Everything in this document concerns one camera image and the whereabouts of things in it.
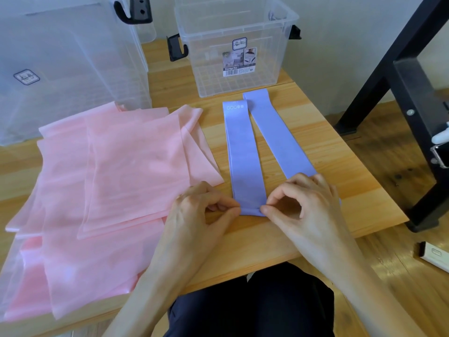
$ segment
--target black metal frame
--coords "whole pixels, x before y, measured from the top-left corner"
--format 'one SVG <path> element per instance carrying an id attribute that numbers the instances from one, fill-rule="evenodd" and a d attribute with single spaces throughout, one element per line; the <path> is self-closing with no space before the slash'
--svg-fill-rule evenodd
<path id="1" fill-rule="evenodd" d="M 436 179 L 436 185 L 406 211 L 406 224 L 413 232 L 437 226 L 449 210 L 449 169 L 434 164 L 430 151 L 432 136 L 447 127 L 448 111 L 416 59 L 448 20 L 449 0 L 423 0 L 335 125 L 340 135 L 356 132 L 391 89 Z"/>

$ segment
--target transparent storage bin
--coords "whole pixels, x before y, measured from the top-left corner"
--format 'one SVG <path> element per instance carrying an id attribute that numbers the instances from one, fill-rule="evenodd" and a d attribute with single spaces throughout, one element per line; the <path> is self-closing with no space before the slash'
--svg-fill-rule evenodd
<path id="1" fill-rule="evenodd" d="M 0 145 L 111 101 L 151 107 L 136 29 L 117 18 L 113 2 L 3 0 Z"/>
<path id="2" fill-rule="evenodd" d="M 280 0 L 176 0 L 175 16 L 200 97 L 276 84 L 299 19 Z"/>

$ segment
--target black latch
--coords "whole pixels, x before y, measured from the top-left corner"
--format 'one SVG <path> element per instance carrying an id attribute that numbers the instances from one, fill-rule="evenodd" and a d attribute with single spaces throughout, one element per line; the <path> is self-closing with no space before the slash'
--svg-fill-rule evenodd
<path id="1" fill-rule="evenodd" d="M 296 26 L 293 25 L 291 27 L 290 35 L 288 37 L 289 40 L 301 40 L 301 30 Z"/>
<path id="2" fill-rule="evenodd" d="M 181 47 L 179 46 L 179 33 L 172 35 L 170 38 L 167 37 L 168 55 L 170 56 L 170 61 L 175 62 L 176 60 L 185 58 L 188 56 L 188 47 L 184 44 L 184 53 L 181 52 Z"/>
<path id="3" fill-rule="evenodd" d="M 114 2 L 114 10 L 119 19 L 127 25 L 149 24 L 153 22 L 149 0 L 129 0 L 130 18 L 126 16 L 125 10 L 119 1 Z"/>

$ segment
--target right hand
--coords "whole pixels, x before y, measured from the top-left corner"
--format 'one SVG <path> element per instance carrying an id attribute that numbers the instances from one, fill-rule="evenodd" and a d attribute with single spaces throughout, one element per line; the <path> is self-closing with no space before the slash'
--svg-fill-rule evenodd
<path id="1" fill-rule="evenodd" d="M 285 196 L 301 205 L 299 218 L 289 217 L 273 207 Z M 349 267 L 366 265 L 343 218 L 337 188 L 329 185 L 322 175 L 296 174 L 273 190 L 261 212 L 329 279 L 336 281 L 345 276 Z"/>

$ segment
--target left hand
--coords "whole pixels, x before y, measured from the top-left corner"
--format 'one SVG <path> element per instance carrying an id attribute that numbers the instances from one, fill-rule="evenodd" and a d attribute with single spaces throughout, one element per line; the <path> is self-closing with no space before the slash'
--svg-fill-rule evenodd
<path id="1" fill-rule="evenodd" d="M 172 205 L 151 264 L 142 278 L 147 273 L 153 276 L 156 273 L 154 281 L 181 291 L 240 214 L 239 206 L 236 200 L 216 191 L 205 181 L 189 187 Z M 225 212 L 207 225 L 206 208 Z"/>

